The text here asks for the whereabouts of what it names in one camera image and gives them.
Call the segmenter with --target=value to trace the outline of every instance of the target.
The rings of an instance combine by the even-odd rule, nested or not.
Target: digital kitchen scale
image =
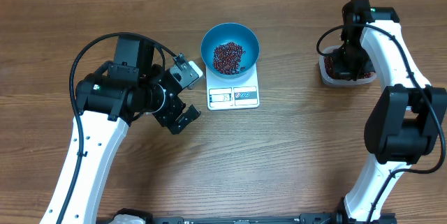
[[[234,110],[259,107],[256,64],[246,74],[233,79],[218,77],[208,67],[207,104],[210,110]]]

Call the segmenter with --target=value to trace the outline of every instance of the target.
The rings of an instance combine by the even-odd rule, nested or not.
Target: label on scale
[[[255,105],[257,103],[256,87],[210,89],[210,107]]]

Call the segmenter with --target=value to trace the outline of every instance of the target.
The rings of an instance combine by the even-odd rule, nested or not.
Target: clear plastic container
[[[323,53],[329,53],[329,52],[333,52],[334,50],[340,48],[340,45],[338,46],[330,46],[324,49]],[[329,87],[352,87],[355,85],[361,85],[361,84],[369,84],[370,82],[374,81],[377,78],[376,73],[374,73],[371,77],[368,78],[362,78],[362,79],[357,79],[357,81],[353,81],[353,80],[335,80],[333,78],[331,78],[327,73],[326,73],[326,67],[324,65],[324,57],[320,56],[320,74],[321,74],[321,79],[323,80],[323,83],[328,85]]]

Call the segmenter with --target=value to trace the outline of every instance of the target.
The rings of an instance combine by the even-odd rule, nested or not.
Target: blue bowl
[[[241,57],[239,66],[245,66],[243,71],[239,70],[239,74],[226,75],[217,71],[212,65],[214,58],[214,49],[226,43],[234,42],[245,51]],[[259,42],[254,33],[247,27],[237,23],[225,23],[219,24],[210,29],[202,40],[202,46],[200,48],[202,52],[202,59],[205,65],[217,76],[222,78],[236,78],[241,77],[247,73],[259,58]]]

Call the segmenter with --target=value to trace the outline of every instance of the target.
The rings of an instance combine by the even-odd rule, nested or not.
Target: wooden table
[[[381,94],[378,81],[355,89],[321,83],[315,44],[342,23],[348,1],[0,0],[0,223],[37,223],[47,208],[72,130],[68,73],[88,42],[142,33],[204,68],[200,42],[222,22],[245,24],[258,36],[261,106],[210,112],[203,82],[180,94],[203,112],[182,134],[153,117],[134,123],[99,216],[122,207],[196,218],[332,211],[360,174],[365,122]],[[418,67],[434,86],[447,87],[447,0],[370,2],[396,9]],[[92,48],[77,80],[113,59],[115,43]],[[438,157],[439,144],[415,167]],[[447,222],[446,170],[404,175],[383,210],[400,223]]]

